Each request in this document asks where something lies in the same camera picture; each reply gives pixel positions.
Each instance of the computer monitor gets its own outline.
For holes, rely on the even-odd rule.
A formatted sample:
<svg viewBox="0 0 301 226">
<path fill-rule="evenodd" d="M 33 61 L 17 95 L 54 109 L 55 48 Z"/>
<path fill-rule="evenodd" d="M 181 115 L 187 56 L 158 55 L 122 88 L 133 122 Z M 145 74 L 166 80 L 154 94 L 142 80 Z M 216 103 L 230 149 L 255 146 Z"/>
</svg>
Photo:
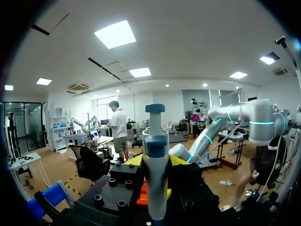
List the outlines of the computer monitor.
<svg viewBox="0 0 301 226">
<path fill-rule="evenodd" d="M 107 125 L 107 124 L 109 124 L 109 120 L 108 119 L 100 120 L 100 124 L 101 125 Z"/>
<path fill-rule="evenodd" d="M 97 140 L 100 137 L 98 130 L 96 130 L 96 129 L 89 131 L 89 136 L 90 136 L 91 140 Z"/>
</svg>

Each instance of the wooden floor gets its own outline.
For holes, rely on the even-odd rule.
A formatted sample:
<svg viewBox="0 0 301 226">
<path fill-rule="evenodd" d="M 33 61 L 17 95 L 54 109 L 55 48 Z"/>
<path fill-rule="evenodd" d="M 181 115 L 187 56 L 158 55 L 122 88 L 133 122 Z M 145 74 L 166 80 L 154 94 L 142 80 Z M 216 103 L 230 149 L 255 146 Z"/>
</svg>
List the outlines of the wooden floor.
<svg viewBox="0 0 301 226">
<path fill-rule="evenodd" d="M 183 143 L 187 149 L 190 149 L 194 140 L 189 140 L 186 143 Z M 217 144 L 217 139 L 214 140 L 211 147 Z M 224 145 L 223 154 L 226 156 L 226 160 L 235 162 L 236 155 L 232 155 L 229 153 L 229 150 L 232 150 L 235 147 L 235 143 L 230 143 Z M 130 148 L 129 153 L 131 154 L 138 154 L 142 151 L 141 148 Z M 69 159 L 69 152 L 71 150 L 65 152 L 64 154 L 55 154 L 49 150 L 48 146 L 41 148 L 36 151 L 42 157 L 42 163 L 46 174 L 50 180 L 51 184 L 55 184 L 57 181 L 61 180 L 62 182 L 67 181 L 68 179 L 72 178 L 77 174 L 75 161 Z M 213 193 L 220 197 L 220 207 L 224 205 L 231 204 L 233 199 L 234 192 L 236 190 L 236 185 L 233 186 L 225 186 L 221 185 L 221 180 L 230 180 L 232 183 L 237 184 L 239 179 L 250 170 L 249 160 L 250 157 L 255 152 L 255 146 L 250 144 L 248 141 L 246 145 L 243 147 L 241 161 L 242 165 L 238 167 L 237 170 L 233 170 L 227 166 L 222 165 L 218 169 L 206 169 L 204 171 L 204 180 L 206 184 L 210 187 Z M 212 151 L 213 156 L 216 156 L 217 151 Z M 33 174 L 33 178 L 29 179 L 30 184 L 34 186 L 34 189 L 31 191 L 27 187 L 25 187 L 33 197 L 34 193 L 37 191 L 44 191 L 47 189 L 38 167 L 35 163 L 30 165 L 30 169 Z M 68 185 L 74 188 L 75 190 L 79 191 L 80 193 L 84 194 L 90 187 L 92 182 L 90 180 L 75 177 L 73 180 L 68 182 Z M 75 200 L 79 198 L 79 195 L 75 192 L 70 190 L 70 193 L 74 197 Z M 66 203 L 62 202 L 57 208 L 62 210 L 63 208 L 67 207 Z"/>
</svg>

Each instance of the blue cap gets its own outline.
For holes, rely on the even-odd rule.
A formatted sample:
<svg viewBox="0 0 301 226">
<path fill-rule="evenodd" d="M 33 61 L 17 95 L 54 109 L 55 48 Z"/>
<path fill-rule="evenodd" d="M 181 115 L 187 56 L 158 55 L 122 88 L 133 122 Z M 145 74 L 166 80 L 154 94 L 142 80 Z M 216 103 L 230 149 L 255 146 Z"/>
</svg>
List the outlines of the blue cap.
<svg viewBox="0 0 301 226">
<path fill-rule="evenodd" d="M 151 104 L 145 106 L 145 112 L 165 112 L 165 106 L 163 104 Z"/>
</svg>

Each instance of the blue object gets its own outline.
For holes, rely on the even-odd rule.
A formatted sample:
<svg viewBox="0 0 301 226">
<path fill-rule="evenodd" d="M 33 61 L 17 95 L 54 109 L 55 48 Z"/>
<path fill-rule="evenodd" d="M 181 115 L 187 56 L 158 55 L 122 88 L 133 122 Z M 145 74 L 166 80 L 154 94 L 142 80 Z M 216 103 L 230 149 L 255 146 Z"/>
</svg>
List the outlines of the blue object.
<svg viewBox="0 0 301 226">
<path fill-rule="evenodd" d="M 233 120 L 231 119 L 231 117 L 230 117 L 229 111 L 228 111 L 228 118 L 229 118 L 230 121 L 233 121 Z"/>
<path fill-rule="evenodd" d="M 163 104 L 146 105 L 145 112 L 153 112 L 153 113 L 165 112 L 165 106 Z"/>
<path fill-rule="evenodd" d="M 283 126 L 283 130 L 282 130 L 282 133 L 281 133 L 281 134 L 283 134 L 283 133 L 284 133 L 284 130 L 285 130 L 285 128 L 286 128 L 285 118 L 284 118 L 283 114 L 281 114 L 281 113 L 279 113 L 279 112 L 278 112 L 277 114 L 280 114 L 280 115 L 282 116 L 282 118 L 283 118 L 284 126 Z"/>
<path fill-rule="evenodd" d="M 212 144 L 212 139 L 209 136 L 207 136 L 206 134 L 204 136 L 207 137 L 210 141 L 210 144 Z"/>
<path fill-rule="evenodd" d="M 146 154 L 151 158 L 161 158 L 165 155 L 168 136 L 146 136 Z"/>
<path fill-rule="evenodd" d="M 222 118 L 219 118 L 218 120 L 213 121 L 214 123 L 219 122 L 220 120 L 222 120 Z"/>
<path fill-rule="evenodd" d="M 190 154 L 189 159 L 187 160 L 187 162 L 189 162 L 192 159 L 192 155 Z"/>
<path fill-rule="evenodd" d="M 67 194 L 62 189 L 59 183 L 56 183 L 55 185 L 44 191 L 42 194 L 53 206 L 57 206 L 64 199 L 68 199 Z M 42 207 L 35 199 L 29 200 L 26 203 L 26 206 L 30 209 L 36 219 L 41 219 L 46 215 L 46 212 L 42 209 Z"/>
<path fill-rule="evenodd" d="M 274 124 L 273 121 L 269 121 L 269 122 L 259 122 L 259 121 L 249 121 L 251 124 L 255 124 L 255 125 L 272 125 Z"/>
</svg>

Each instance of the white t-shirt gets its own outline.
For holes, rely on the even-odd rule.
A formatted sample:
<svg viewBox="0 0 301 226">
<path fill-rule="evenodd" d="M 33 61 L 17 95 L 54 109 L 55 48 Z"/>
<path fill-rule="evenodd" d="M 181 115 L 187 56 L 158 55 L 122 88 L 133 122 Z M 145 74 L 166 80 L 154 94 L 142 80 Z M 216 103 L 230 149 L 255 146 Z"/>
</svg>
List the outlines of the white t-shirt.
<svg viewBox="0 0 301 226">
<path fill-rule="evenodd" d="M 127 136 L 127 116 L 122 108 L 118 108 L 111 120 L 111 126 L 117 126 L 116 129 L 112 128 L 113 138 L 121 138 Z"/>
</svg>

